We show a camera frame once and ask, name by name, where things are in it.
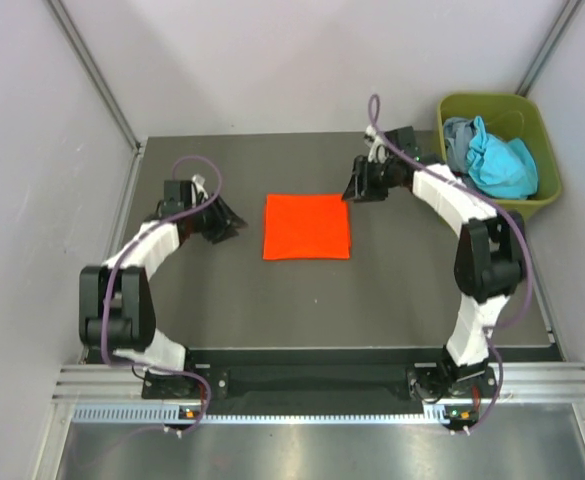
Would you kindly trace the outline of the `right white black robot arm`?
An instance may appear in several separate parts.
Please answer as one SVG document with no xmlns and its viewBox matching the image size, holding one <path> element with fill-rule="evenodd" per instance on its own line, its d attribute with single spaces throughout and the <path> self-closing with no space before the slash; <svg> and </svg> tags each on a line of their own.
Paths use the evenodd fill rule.
<svg viewBox="0 0 585 480">
<path fill-rule="evenodd" d="M 453 274 L 461 302 L 456 325 L 437 362 L 435 377 L 418 376 L 413 392 L 428 393 L 431 401 L 447 394 L 459 396 L 487 369 L 492 331 L 526 277 L 523 248 L 504 216 L 463 191 L 460 179 L 435 155 L 422 170 L 398 157 L 378 163 L 359 155 L 353 160 L 342 199 L 383 201 L 395 187 L 409 189 L 429 205 L 458 239 Z"/>
</svg>

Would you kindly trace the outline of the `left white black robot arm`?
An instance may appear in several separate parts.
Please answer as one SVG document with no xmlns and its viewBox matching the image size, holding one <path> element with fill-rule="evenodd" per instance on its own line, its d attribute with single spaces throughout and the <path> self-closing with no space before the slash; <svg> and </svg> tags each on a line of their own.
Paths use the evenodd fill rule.
<svg viewBox="0 0 585 480">
<path fill-rule="evenodd" d="M 187 346 L 157 326 L 150 280 L 193 235 L 218 244 L 247 226 L 220 196 L 169 196 L 114 256 L 79 274 L 79 338 L 103 364 L 137 373 L 145 368 L 177 396 L 209 392 L 191 366 Z"/>
</svg>

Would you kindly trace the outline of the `orange t shirt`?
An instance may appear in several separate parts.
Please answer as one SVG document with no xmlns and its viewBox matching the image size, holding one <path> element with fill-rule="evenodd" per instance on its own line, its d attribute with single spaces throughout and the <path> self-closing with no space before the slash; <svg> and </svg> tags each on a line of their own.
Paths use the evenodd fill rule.
<svg viewBox="0 0 585 480">
<path fill-rule="evenodd" d="M 350 250 L 348 204 L 340 194 L 267 195 L 264 260 L 347 260 Z"/>
</svg>

